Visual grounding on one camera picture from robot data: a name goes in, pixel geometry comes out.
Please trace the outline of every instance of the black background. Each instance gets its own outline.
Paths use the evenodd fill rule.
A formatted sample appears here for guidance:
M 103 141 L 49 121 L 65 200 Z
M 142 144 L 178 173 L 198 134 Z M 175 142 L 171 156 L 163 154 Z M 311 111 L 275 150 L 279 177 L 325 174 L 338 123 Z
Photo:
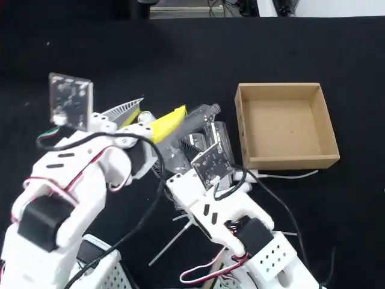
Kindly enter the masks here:
M 2 26 L 0 231 L 42 155 L 34 140 L 50 128 L 49 72 L 92 79 L 99 112 L 141 97 L 142 109 L 156 116 L 182 104 L 217 102 L 238 162 L 233 98 L 239 82 L 320 82 L 341 160 L 300 181 L 266 182 L 294 211 L 319 280 L 336 246 L 329 288 L 383 288 L 384 27 L 383 17 Z M 148 174 L 109 194 L 90 233 L 117 241 L 149 207 L 156 186 Z M 251 195 L 272 215 L 276 229 L 292 231 L 286 212 L 269 195 L 259 188 Z M 209 261 L 219 249 L 192 228 L 149 269 L 146 264 L 183 227 L 184 221 L 171 221 L 177 215 L 163 198 L 144 229 L 120 248 L 141 288 L 179 286 L 180 272 Z

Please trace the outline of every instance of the cardboard box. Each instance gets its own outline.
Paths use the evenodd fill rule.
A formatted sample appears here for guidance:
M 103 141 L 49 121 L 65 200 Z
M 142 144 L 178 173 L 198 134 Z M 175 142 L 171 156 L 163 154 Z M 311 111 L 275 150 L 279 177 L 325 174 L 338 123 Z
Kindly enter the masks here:
M 326 169 L 339 160 L 318 83 L 240 84 L 235 107 L 245 167 Z

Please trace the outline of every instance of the black table surface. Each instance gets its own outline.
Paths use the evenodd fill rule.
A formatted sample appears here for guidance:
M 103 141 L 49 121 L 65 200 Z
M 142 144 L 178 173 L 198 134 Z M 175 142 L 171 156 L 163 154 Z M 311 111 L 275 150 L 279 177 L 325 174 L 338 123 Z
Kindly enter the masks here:
M 50 128 L 48 73 L 94 81 L 94 109 L 145 97 L 161 116 L 217 102 L 235 158 L 240 148 L 233 98 L 239 82 L 320 82 L 340 149 L 333 167 L 299 181 L 266 182 L 292 208 L 314 275 L 321 281 L 336 247 L 329 288 L 383 288 L 385 254 L 385 18 L 183 19 L 57 23 L 2 27 L 0 231 L 21 183 L 42 156 L 36 136 Z M 89 232 L 114 243 L 132 229 L 155 195 L 152 174 L 109 194 Z M 252 197 L 276 228 L 292 231 L 287 213 L 257 186 Z M 191 228 L 153 267 L 147 263 L 185 221 L 165 197 L 142 231 L 119 249 L 141 288 L 179 286 L 181 271 L 218 251 Z M 297 246 L 295 237 L 288 237 Z

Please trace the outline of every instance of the red and white wire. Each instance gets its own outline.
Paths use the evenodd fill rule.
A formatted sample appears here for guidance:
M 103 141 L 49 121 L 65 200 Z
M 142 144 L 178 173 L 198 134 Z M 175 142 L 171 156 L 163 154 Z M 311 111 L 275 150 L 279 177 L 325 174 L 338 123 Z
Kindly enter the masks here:
M 225 268 L 222 268 L 221 270 L 218 270 L 216 272 L 213 272 L 213 273 L 210 273 L 204 277 L 201 277 L 201 278 L 197 278 L 197 279 L 194 279 L 194 280 L 184 280 L 184 277 L 200 268 L 207 268 L 207 267 L 210 267 L 212 266 L 218 259 L 219 257 L 222 255 L 222 253 L 224 252 L 226 248 L 223 247 L 220 252 L 218 253 L 218 255 L 209 263 L 207 263 L 206 265 L 200 265 L 200 266 L 197 266 L 195 268 L 192 268 L 190 270 L 187 270 L 185 272 L 183 272 L 182 274 L 180 274 L 179 276 L 179 280 L 181 281 L 181 283 L 183 284 L 189 284 L 189 285 L 193 285 L 193 284 L 198 284 L 198 283 L 201 283 L 201 282 L 206 282 L 207 280 L 210 280 L 212 278 L 216 278 L 218 276 L 221 276 L 223 274 L 226 274 L 226 273 L 229 273 L 231 272 L 232 270 L 234 269 L 237 269 L 239 268 L 240 266 L 242 266 L 246 261 L 247 261 L 247 258 L 248 258 L 248 254 L 246 253 L 242 258 L 239 258 L 239 257 L 236 257 L 236 256 L 233 256 L 233 259 L 238 259 L 239 261 L 231 266 L 228 266 L 228 267 L 225 267 Z
M 110 149 L 119 149 L 121 150 L 120 147 L 118 146 L 108 146 L 107 148 L 105 148 L 104 150 L 102 150 L 96 157 L 93 158 L 93 160 L 91 161 L 91 163 L 95 163 L 98 161 L 98 159 L 103 155 L 105 154 L 106 151 L 110 150 Z M 120 191 L 127 183 L 127 181 L 129 180 L 129 178 L 131 177 L 131 172 L 128 172 L 127 176 L 124 178 L 124 180 L 117 186 L 117 187 L 114 187 L 112 186 L 112 184 L 108 184 L 108 188 L 110 191 L 116 193 L 118 191 Z
M 4 266 L 5 266 L 5 261 L 3 261 L 3 264 L 2 264 L 1 269 L 0 269 L 0 284 L 1 284 L 2 272 L 4 270 Z
M 56 184 L 56 182 L 48 178 L 43 178 L 40 176 L 30 176 L 23 182 L 23 188 L 27 188 L 27 186 L 31 181 L 39 181 L 44 183 L 44 185 L 47 185 L 48 187 L 50 187 L 52 191 L 58 193 L 63 199 L 68 201 L 74 207 L 77 206 L 77 204 L 79 204 L 79 202 L 70 193 L 68 193 L 63 188 L 61 188 L 58 184 Z
M 223 281 L 227 281 L 227 280 L 232 280 L 232 281 L 235 281 L 235 282 L 238 282 L 239 283 L 239 280 L 236 279 L 235 277 L 233 277 L 230 273 L 229 274 L 223 274 L 222 276 L 220 276 L 222 278 Z
M 110 149 L 119 149 L 117 146 L 108 146 L 105 149 L 102 149 L 85 167 L 78 173 L 78 175 L 70 182 L 70 184 L 66 187 L 66 191 L 70 191 L 73 189 L 76 184 L 80 181 L 80 179 L 83 177 L 83 171 L 85 170 L 86 167 L 88 167 L 90 164 L 96 163 L 104 153 Z

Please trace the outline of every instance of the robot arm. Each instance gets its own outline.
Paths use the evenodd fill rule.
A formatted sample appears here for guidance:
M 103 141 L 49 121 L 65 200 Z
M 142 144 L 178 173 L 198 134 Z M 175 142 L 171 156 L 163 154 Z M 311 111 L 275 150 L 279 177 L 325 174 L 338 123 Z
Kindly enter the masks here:
M 170 178 L 167 186 L 190 221 L 211 241 L 228 249 L 222 256 L 225 267 L 231 268 L 248 256 L 241 266 L 231 271 L 238 281 L 234 288 L 322 288 L 286 237 L 281 232 L 272 232 L 272 218 L 247 194 L 251 190 L 249 183 L 245 182 L 230 196 L 215 200 L 214 187 L 206 191 L 196 171 L 191 169 L 184 175 Z M 185 275 L 186 272 L 181 275 L 181 281 Z M 195 284 L 196 281 L 184 283 Z
M 153 135 L 152 127 L 141 123 L 117 130 L 100 114 L 93 113 L 91 120 L 94 132 Z M 89 134 L 76 131 L 57 146 Z M 150 146 L 130 137 L 102 136 L 73 149 L 46 153 L 35 163 L 24 192 L 12 207 L 13 223 L 7 229 L 1 255 L 6 270 L 0 288 L 64 288 L 85 230 L 105 207 L 106 184 L 117 191 L 141 178 L 155 161 Z M 120 258 L 117 253 L 110 259 Z M 105 278 L 108 271 L 103 268 L 109 264 L 104 259 L 99 263 L 97 280 Z M 92 288 L 90 284 L 98 288 L 100 282 L 90 282 L 89 277 L 77 285 L 86 282 L 87 288 Z

